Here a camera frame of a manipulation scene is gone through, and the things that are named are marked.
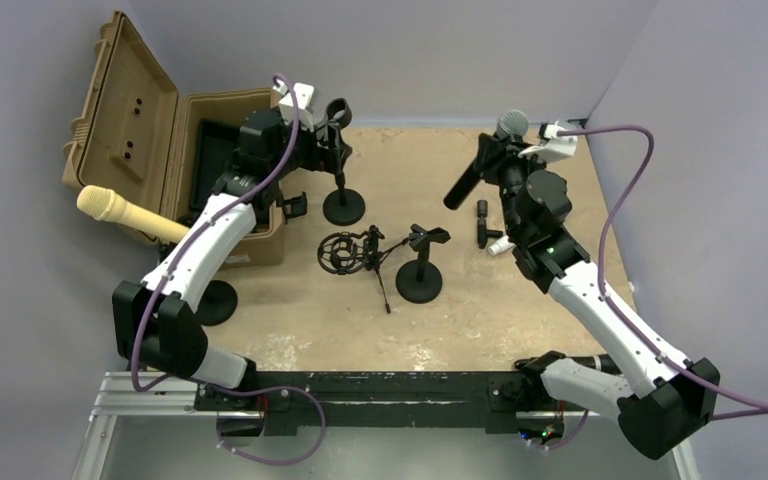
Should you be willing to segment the black dynamic microphone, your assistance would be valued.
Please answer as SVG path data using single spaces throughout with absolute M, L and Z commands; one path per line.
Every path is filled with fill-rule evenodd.
M 529 118 L 523 111 L 510 109 L 502 113 L 492 134 L 478 136 L 476 155 L 444 197 L 444 205 L 457 210 L 485 175 L 505 158 L 508 147 L 523 143 L 529 127 Z

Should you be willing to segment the black mic stand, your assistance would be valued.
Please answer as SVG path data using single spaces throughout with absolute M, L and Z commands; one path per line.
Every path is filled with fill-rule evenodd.
M 365 213 L 365 201 L 355 190 L 346 187 L 344 166 L 352 148 L 342 138 L 342 130 L 352 120 L 352 111 L 344 98 L 332 100 L 326 107 L 324 144 L 328 150 L 325 162 L 333 174 L 336 189 L 323 201 L 323 215 L 332 224 L 349 226 Z
M 426 304 L 439 296 L 443 278 L 440 270 L 430 261 L 431 244 L 445 244 L 450 239 L 450 233 L 442 227 L 426 230 L 417 224 L 411 226 L 407 240 L 417 258 L 404 263 L 396 275 L 396 288 L 404 300 Z
M 202 326 L 218 326 L 234 314 L 238 295 L 234 287 L 222 280 L 212 280 L 207 285 L 196 312 Z

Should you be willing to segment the tripod shock mount stand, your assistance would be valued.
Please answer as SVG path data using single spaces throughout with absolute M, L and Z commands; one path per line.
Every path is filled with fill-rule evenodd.
M 391 306 L 384 286 L 381 267 L 390 254 L 408 243 L 404 237 L 395 245 L 382 250 L 380 241 L 385 235 L 376 225 L 370 225 L 361 233 L 335 232 L 326 236 L 317 247 L 317 262 L 327 273 L 338 276 L 353 275 L 361 269 L 372 271 L 378 280 L 387 314 Z

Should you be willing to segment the beige handheld microphone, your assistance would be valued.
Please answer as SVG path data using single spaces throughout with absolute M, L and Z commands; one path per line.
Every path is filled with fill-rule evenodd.
M 189 232 L 188 227 L 140 207 L 110 188 L 87 185 L 76 205 L 96 221 L 128 227 L 161 242 L 178 243 Z

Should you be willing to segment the black condenser microphone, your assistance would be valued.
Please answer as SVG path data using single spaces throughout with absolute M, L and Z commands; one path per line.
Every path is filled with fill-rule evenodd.
M 607 354 L 591 356 L 568 356 L 568 359 L 587 368 L 610 375 L 621 375 L 622 372 L 614 360 Z

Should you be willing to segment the white wireless microphone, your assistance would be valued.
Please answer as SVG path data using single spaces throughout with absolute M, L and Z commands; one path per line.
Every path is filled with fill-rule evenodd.
M 497 239 L 491 245 L 489 245 L 486 248 L 486 251 L 491 256 L 498 256 L 498 255 L 501 255 L 503 253 L 506 253 L 506 252 L 510 251 L 514 246 L 515 246 L 515 244 L 513 242 L 511 242 L 510 239 L 507 236 L 503 236 L 503 237 Z

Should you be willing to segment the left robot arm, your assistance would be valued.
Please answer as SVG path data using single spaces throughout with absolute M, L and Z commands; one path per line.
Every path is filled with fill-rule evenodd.
M 173 251 L 138 282 L 121 282 L 112 295 L 118 353 L 182 379 L 219 386 L 232 408 L 257 399 L 255 363 L 210 344 L 199 305 L 234 247 L 257 225 L 257 212 L 275 204 L 279 181 L 303 168 L 341 177 L 352 149 L 341 130 L 352 119 L 344 99 L 307 124 L 304 110 L 273 107 L 251 113 L 200 216 Z

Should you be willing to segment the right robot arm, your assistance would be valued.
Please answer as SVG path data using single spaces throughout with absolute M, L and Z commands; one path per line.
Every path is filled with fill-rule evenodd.
M 595 412 L 614 421 L 638 453 L 659 459 L 712 420 L 720 372 L 671 345 L 599 282 L 598 263 L 564 226 L 571 210 L 566 181 L 536 157 L 520 157 L 527 147 L 482 133 L 463 178 L 469 188 L 480 181 L 498 186 L 518 269 L 585 327 L 619 371 L 550 352 L 527 366 L 523 397 L 536 407 L 558 400 Z

